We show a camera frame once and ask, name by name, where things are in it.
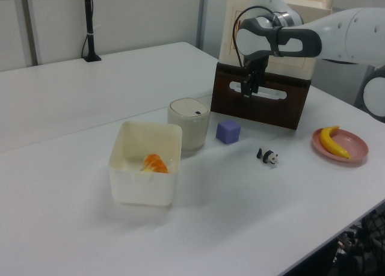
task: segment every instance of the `cup lid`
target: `cup lid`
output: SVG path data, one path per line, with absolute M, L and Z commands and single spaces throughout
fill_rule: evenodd
M 198 117 L 209 112 L 204 103 L 190 97 L 171 102 L 170 108 L 183 117 Z

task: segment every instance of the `brown wooden box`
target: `brown wooden box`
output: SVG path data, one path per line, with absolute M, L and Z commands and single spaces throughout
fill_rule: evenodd
M 248 99 L 229 87 L 231 82 L 242 82 L 246 76 L 246 70 L 241 67 L 218 63 L 211 111 L 296 130 L 311 81 L 265 73 L 266 83 L 261 87 L 285 91 L 287 97 Z

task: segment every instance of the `white wall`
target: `white wall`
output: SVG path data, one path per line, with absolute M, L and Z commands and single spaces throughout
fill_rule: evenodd
M 39 64 L 79 58 L 84 0 L 29 0 Z M 200 0 L 94 0 L 99 55 L 186 41 L 196 45 Z
M 0 72 L 31 65 L 25 22 L 19 3 L 20 0 L 0 0 Z

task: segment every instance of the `purple cube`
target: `purple cube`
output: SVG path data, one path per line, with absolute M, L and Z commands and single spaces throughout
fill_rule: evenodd
M 235 143 L 239 140 L 241 126 L 234 121 L 227 120 L 218 123 L 217 138 L 225 144 Z

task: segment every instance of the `white plastic container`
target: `white plastic container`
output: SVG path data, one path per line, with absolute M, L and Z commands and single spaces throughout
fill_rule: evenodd
M 174 124 L 122 124 L 109 159 L 112 196 L 121 203 L 168 206 L 179 172 L 182 129 Z M 143 160 L 158 154 L 168 174 L 141 171 Z
M 197 150 L 205 143 L 210 108 L 197 99 L 186 97 L 168 106 L 167 121 L 182 128 L 182 150 Z

